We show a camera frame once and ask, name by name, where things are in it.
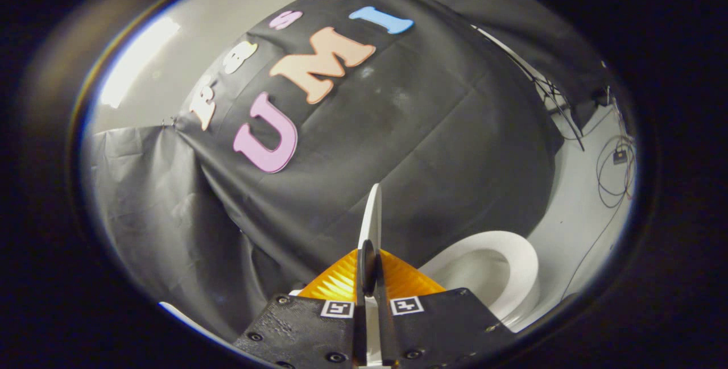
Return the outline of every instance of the bright light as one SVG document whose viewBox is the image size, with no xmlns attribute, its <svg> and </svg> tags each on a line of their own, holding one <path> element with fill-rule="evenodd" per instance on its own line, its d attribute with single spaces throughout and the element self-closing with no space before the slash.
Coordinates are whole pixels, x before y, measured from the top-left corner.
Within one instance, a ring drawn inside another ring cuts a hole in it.
<svg viewBox="0 0 728 369">
<path fill-rule="evenodd" d="M 162 18 L 141 32 L 122 53 L 109 78 L 106 79 L 99 101 L 114 109 L 119 107 L 129 87 L 151 58 L 179 31 L 180 26 L 170 18 Z"/>
</svg>

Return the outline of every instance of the black cloth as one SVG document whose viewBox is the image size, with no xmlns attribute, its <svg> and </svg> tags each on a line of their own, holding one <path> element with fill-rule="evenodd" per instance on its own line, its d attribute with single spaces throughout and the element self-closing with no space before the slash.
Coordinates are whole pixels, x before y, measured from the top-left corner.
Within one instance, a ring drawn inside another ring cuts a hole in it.
<svg viewBox="0 0 728 369">
<path fill-rule="evenodd" d="M 592 95 L 615 86 L 598 52 L 569 22 L 536 0 L 433 0 L 498 38 L 552 81 L 579 128 L 596 110 Z"/>
<path fill-rule="evenodd" d="M 390 35 L 348 18 L 364 6 L 414 21 Z M 283 30 L 283 11 L 304 16 Z M 375 53 L 322 102 L 271 67 L 312 53 L 323 27 Z M 232 74 L 242 40 L 257 52 Z M 470 22 L 431 0 L 298 0 L 221 52 L 206 72 L 216 112 L 206 131 L 189 112 L 174 126 L 96 136 L 94 200 L 104 239 L 157 301 L 228 341 L 275 292 L 306 283 L 357 244 L 367 195 L 383 193 L 382 247 L 416 267 L 481 231 L 528 235 L 546 211 L 561 135 L 533 84 Z M 281 172 L 233 150 L 240 126 L 268 148 L 278 133 L 250 105 L 260 92 L 298 130 Z"/>
</svg>

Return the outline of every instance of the pink letter u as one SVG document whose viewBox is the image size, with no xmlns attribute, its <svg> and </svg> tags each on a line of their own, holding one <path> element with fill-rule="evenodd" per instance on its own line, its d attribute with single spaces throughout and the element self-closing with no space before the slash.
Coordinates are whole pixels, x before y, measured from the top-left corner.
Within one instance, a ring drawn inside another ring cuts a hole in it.
<svg viewBox="0 0 728 369">
<path fill-rule="evenodd" d="M 240 126 L 232 143 L 232 148 L 250 159 L 259 169 L 266 173 L 276 173 L 286 167 L 293 152 L 296 151 L 296 143 L 299 140 L 299 133 L 296 126 L 280 110 L 268 102 L 268 93 L 258 95 L 250 107 L 250 117 L 262 117 L 280 133 L 280 144 L 272 151 L 268 150 L 258 139 L 250 134 L 250 125 L 245 123 Z"/>
</svg>

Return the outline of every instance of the cable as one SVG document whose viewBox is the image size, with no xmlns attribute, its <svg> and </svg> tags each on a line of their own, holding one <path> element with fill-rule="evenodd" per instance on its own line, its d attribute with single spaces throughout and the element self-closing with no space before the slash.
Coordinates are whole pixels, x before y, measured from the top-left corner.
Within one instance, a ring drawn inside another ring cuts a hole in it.
<svg viewBox="0 0 728 369">
<path fill-rule="evenodd" d="M 480 30 L 480 28 L 476 27 L 475 25 L 471 25 L 471 26 L 474 27 L 476 30 Z M 526 69 L 526 67 L 523 66 L 523 64 L 521 64 L 515 58 L 515 56 L 513 56 L 509 52 L 505 51 L 504 48 L 502 48 L 501 46 L 499 46 L 497 43 L 494 43 L 494 41 L 492 41 L 486 35 L 483 35 L 483 37 L 486 38 L 486 40 L 488 40 L 490 43 L 493 43 L 495 46 L 497 46 L 501 51 L 503 51 L 505 53 L 505 55 L 507 55 L 510 58 L 510 60 L 513 61 L 513 63 L 517 64 L 518 68 L 520 68 L 521 71 L 523 71 L 523 73 L 525 73 L 526 76 L 528 76 L 528 78 L 531 79 L 531 82 L 533 82 L 534 84 L 536 84 L 536 86 L 538 86 L 541 89 L 541 92 L 544 92 L 544 95 L 549 94 L 549 92 L 546 89 L 544 89 L 543 85 L 541 83 L 539 83 L 539 79 L 536 78 L 536 76 L 534 76 L 530 71 L 528 71 L 528 69 Z M 572 132 L 574 133 L 574 136 L 577 137 L 577 141 L 579 142 L 579 146 L 581 146 L 582 151 L 586 151 L 586 149 L 584 148 L 584 143 L 582 143 L 582 139 L 579 137 L 579 134 L 577 134 L 577 129 L 571 123 L 571 121 L 569 120 L 569 118 L 566 117 L 566 113 L 564 113 L 564 110 L 561 109 L 561 106 L 559 106 L 559 103 L 556 102 L 556 97 L 553 96 L 553 94 L 549 94 L 549 99 L 551 99 L 553 101 L 554 105 L 556 105 L 556 108 L 559 110 L 559 113 L 561 113 L 561 115 L 564 116 L 564 119 L 566 119 L 567 124 L 569 125 L 569 127 L 572 128 Z"/>
<path fill-rule="evenodd" d="M 602 234 L 604 234 L 604 231 L 606 231 L 606 228 L 609 227 L 609 224 L 611 224 L 611 222 L 613 221 L 614 217 L 619 212 L 619 207 L 622 205 L 622 201 L 624 201 L 624 196 L 622 196 L 622 198 L 619 199 L 619 202 L 617 203 L 617 208 L 614 209 L 614 214 L 611 215 L 611 218 L 606 223 L 606 226 L 604 226 L 604 229 L 602 229 L 602 231 L 599 233 L 599 235 L 596 237 L 596 239 L 594 240 L 594 242 L 589 247 L 589 250 L 587 250 L 587 252 L 584 253 L 584 256 L 582 257 L 582 260 L 580 260 L 579 263 L 577 264 L 577 268 L 574 269 L 574 273 L 572 274 L 572 277 L 569 279 L 569 283 L 566 284 L 566 288 L 564 288 L 564 293 L 561 294 L 561 299 L 559 299 L 559 302 L 561 302 L 561 301 L 564 300 L 564 297 L 566 296 L 566 292 L 569 290 L 569 286 L 572 284 L 572 281 L 574 281 L 574 277 L 577 276 L 577 271 L 579 271 L 579 267 L 582 266 L 582 263 L 584 263 L 584 260 L 587 259 L 587 255 L 589 255 L 589 253 L 591 252 L 591 250 L 594 248 L 594 246 L 596 245 L 596 243 L 601 238 Z"/>
<path fill-rule="evenodd" d="M 603 161 L 601 161 L 601 156 L 604 154 L 604 152 L 606 151 L 606 148 L 608 148 L 609 144 L 611 144 L 615 140 L 617 141 L 616 148 L 609 151 L 612 155 L 615 154 L 617 151 L 619 151 L 619 149 L 622 146 L 624 146 L 624 148 L 627 149 L 627 169 L 624 172 L 624 177 L 625 177 L 624 178 L 624 190 L 619 191 L 619 193 L 614 193 L 613 191 L 610 191 L 607 187 L 605 187 L 601 183 L 601 173 L 604 170 L 604 166 L 606 166 L 606 162 L 609 161 L 609 154 L 607 154 L 607 156 L 604 157 Z M 622 134 L 619 134 L 617 136 L 612 136 L 611 138 L 609 138 L 609 140 L 606 141 L 606 143 L 604 144 L 604 147 L 601 149 L 601 152 L 599 152 L 599 156 L 597 156 L 596 169 L 595 169 L 596 180 L 597 180 L 597 192 L 599 194 L 599 199 L 601 200 L 601 203 L 603 203 L 606 208 L 616 208 L 616 206 L 618 206 L 619 203 L 621 203 L 621 200 L 627 194 L 627 190 L 629 190 L 629 185 L 631 184 L 631 182 L 630 182 L 631 177 L 629 177 L 628 173 L 630 172 L 630 168 L 632 167 L 632 164 L 634 163 L 634 161 L 635 161 L 635 152 L 634 152 L 634 149 L 632 149 L 632 141 L 629 141 L 629 139 L 627 139 L 625 136 L 622 136 Z M 604 196 L 602 195 L 603 190 L 604 190 L 604 192 L 606 192 L 607 194 L 609 194 L 611 196 L 619 197 L 619 201 L 616 204 L 606 203 L 606 201 L 604 201 Z"/>
<path fill-rule="evenodd" d="M 601 122 L 603 122 L 603 121 L 604 121 L 604 119 L 606 119 L 606 117 L 607 117 L 607 116 L 609 116 L 609 114 L 610 114 L 610 113 L 612 113 L 612 112 L 614 112 L 614 108 L 613 108 L 613 107 L 612 107 L 611 109 L 609 109 L 609 112 L 605 113 L 605 114 L 604 114 L 604 116 L 602 116 L 602 118 L 601 118 L 601 119 L 599 119 L 599 121 L 598 121 L 598 122 L 596 122 L 596 125 L 594 125 L 594 126 L 593 126 L 592 128 L 590 128 L 590 130 L 589 130 L 589 131 L 587 131 L 586 133 L 584 133 L 584 135 L 582 136 L 582 138 L 585 138 L 585 137 L 586 137 L 586 136 L 588 136 L 588 135 L 589 135 L 589 134 L 590 134 L 590 133 L 591 133 L 592 131 L 594 131 L 594 130 L 595 130 L 595 128 L 596 128 L 596 126 L 599 126 L 599 125 L 601 125 Z M 567 138 L 567 137 L 566 137 L 566 136 L 564 136 L 564 135 L 562 135 L 562 138 L 564 138 L 565 140 L 576 140 L 575 138 Z"/>
</svg>

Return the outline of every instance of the letter m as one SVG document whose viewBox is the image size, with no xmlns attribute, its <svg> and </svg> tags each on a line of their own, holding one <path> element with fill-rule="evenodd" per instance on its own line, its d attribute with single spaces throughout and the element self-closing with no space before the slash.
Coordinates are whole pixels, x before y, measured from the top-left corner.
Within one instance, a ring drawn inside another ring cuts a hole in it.
<svg viewBox="0 0 728 369">
<path fill-rule="evenodd" d="M 271 68 L 270 76 L 282 74 L 307 93 L 306 101 L 314 105 L 333 89 L 333 82 L 319 80 L 314 74 L 344 76 L 344 68 L 336 56 L 344 60 L 349 68 L 366 61 L 377 48 L 373 45 L 362 45 L 339 35 L 332 27 L 325 27 L 311 35 L 311 46 L 314 55 L 287 55 Z"/>
</svg>

